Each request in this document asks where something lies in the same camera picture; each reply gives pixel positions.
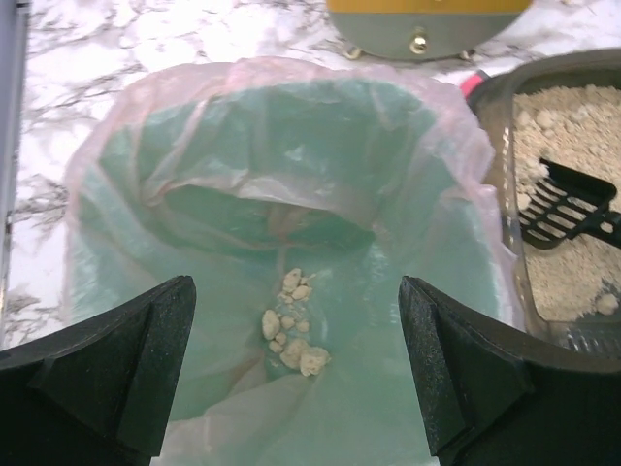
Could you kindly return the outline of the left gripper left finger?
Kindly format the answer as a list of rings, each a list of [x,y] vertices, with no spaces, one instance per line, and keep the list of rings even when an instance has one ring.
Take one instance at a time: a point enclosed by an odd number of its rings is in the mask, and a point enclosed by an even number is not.
[[[170,279],[1,353],[4,465],[148,465],[159,455],[196,287]]]

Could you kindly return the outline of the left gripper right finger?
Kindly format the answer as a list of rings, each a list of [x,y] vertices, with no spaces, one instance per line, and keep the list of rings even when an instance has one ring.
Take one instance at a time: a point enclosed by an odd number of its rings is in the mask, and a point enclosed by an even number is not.
[[[617,465],[620,363],[564,349],[404,277],[399,311],[442,465]]]

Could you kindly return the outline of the clumped litter lump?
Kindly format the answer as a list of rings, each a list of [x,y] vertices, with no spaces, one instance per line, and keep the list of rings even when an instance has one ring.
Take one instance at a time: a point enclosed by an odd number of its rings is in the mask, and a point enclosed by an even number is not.
[[[311,281],[301,268],[286,272],[280,282],[276,303],[261,316],[261,335],[267,349],[267,366],[278,373],[318,376],[331,361],[330,352],[311,338]]]

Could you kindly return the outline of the black slotted litter scoop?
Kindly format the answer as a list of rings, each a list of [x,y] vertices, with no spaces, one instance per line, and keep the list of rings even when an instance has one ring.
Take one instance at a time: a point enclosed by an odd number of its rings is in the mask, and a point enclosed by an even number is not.
[[[520,213],[522,239],[539,250],[588,235],[620,247],[620,214],[611,209],[613,183],[542,158],[547,176]]]

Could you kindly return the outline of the dark litter box tray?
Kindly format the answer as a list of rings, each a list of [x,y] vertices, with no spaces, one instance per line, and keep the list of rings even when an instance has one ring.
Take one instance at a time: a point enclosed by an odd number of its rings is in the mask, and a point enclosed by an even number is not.
[[[490,78],[482,72],[463,83],[468,105],[496,152],[487,179],[498,192],[503,240],[516,254],[514,281],[521,306],[518,323],[530,335],[582,353],[617,359],[620,318],[586,316],[549,320],[537,310],[527,272],[524,246],[552,250],[581,235],[613,247],[620,245],[620,215],[610,208],[614,184],[546,161],[548,174],[536,185],[529,207],[519,210],[513,147],[513,98],[552,87],[588,84],[619,87],[620,51],[591,50],[553,56]]]

